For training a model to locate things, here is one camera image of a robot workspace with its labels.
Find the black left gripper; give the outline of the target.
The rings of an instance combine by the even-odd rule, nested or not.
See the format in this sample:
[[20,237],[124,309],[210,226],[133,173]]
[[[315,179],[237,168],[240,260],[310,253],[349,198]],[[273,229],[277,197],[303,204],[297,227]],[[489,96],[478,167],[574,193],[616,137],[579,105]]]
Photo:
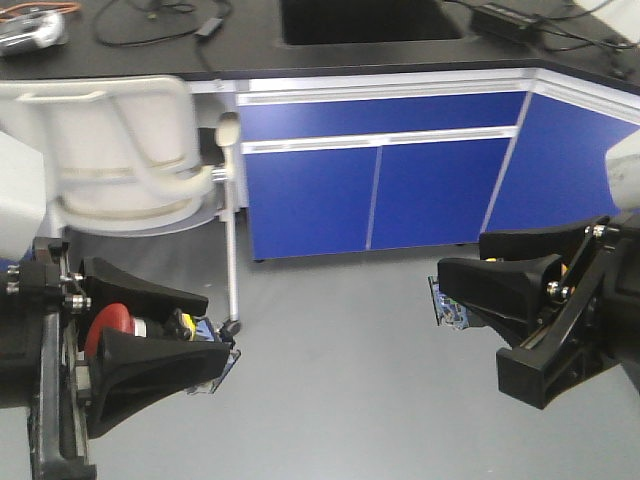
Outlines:
[[149,405],[224,371],[230,354],[225,343],[107,328],[88,359],[86,426],[78,384],[88,374],[78,361],[76,321],[90,306],[86,317],[93,320],[113,303],[165,322],[175,309],[204,316],[209,300],[138,278],[100,257],[84,257],[76,273],[60,238],[35,238],[21,260],[1,269],[1,406],[26,410],[34,479],[96,478],[88,436],[99,438]]

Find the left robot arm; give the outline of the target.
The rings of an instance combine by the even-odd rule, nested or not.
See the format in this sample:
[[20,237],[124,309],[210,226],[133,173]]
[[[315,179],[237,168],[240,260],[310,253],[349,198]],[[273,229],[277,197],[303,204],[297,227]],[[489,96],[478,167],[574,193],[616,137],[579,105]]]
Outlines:
[[23,407],[31,475],[93,479],[88,443],[178,391],[216,384],[233,341],[200,336],[205,297],[42,237],[40,152],[1,138],[1,405]]

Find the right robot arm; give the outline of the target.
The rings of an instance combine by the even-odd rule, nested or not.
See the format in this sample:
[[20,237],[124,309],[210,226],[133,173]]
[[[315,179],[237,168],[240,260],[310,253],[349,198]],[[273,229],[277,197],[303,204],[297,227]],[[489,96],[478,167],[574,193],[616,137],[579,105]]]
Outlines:
[[481,235],[429,286],[439,322],[492,328],[499,390],[538,409],[616,366],[639,381],[639,135],[605,154],[616,216]]

